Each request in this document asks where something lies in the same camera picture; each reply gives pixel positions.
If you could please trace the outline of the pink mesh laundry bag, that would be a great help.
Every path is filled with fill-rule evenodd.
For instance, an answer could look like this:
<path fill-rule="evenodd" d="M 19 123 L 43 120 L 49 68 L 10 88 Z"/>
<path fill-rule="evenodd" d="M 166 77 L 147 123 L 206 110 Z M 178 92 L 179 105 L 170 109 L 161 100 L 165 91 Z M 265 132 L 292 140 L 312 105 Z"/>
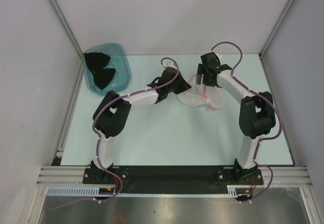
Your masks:
<path fill-rule="evenodd" d="M 225 105 L 225 95 L 222 88 L 197 85 L 195 83 L 196 75 L 194 74 L 187 82 L 191 88 L 178 94 L 178 99 L 185 105 L 191 107 L 209 106 L 211 109 L 219 110 Z"/>

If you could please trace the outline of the black bra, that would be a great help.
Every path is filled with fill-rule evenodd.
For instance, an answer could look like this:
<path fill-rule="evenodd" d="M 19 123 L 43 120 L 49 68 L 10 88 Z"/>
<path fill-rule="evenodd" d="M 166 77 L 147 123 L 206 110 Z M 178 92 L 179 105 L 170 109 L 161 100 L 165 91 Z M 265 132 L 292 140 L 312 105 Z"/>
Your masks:
<path fill-rule="evenodd" d="M 107 67 L 111 57 L 104 53 L 92 52 L 84 53 L 84 58 L 88 70 L 93 75 L 94 85 L 100 90 L 105 89 L 116 73 L 115 68 Z"/>

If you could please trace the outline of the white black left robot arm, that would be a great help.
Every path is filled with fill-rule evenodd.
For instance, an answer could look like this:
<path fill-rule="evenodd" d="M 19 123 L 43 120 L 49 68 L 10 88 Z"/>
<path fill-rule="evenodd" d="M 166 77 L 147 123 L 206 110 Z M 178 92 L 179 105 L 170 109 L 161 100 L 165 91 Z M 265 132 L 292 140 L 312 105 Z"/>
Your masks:
<path fill-rule="evenodd" d="M 191 89 L 175 67 L 166 67 L 160 77 L 155 78 L 143 90 L 121 96 L 114 91 L 108 92 L 93 115 L 93 130 L 98 135 L 95 157 L 90 163 L 86 181 L 108 183 L 114 178 L 116 184 L 121 178 L 113 173 L 112 153 L 115 138 L 124 129 L 132 109 L 157 104 L 170 93 L 176 95 Z"/>

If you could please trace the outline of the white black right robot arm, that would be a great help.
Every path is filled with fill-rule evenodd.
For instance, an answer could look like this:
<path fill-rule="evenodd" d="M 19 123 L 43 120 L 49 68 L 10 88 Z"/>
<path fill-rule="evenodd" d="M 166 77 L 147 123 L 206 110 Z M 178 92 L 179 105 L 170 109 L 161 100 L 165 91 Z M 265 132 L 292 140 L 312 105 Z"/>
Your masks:
<path fill-rule="evenodd" d="M 238 123 L 244 136 L 229 181 L 249 184 L 252 182 L 251 179 L 258 175 L 256 158 L 260 141 L 276 124 L 272 95 L 268 91 L 253 92 L 239 82 L 232 68 L 227 64 L 221 64 L 220 58 L 214 52 L 201 55 L 200 59 L 196 84 L 222 88 L 240 104 Z"/>

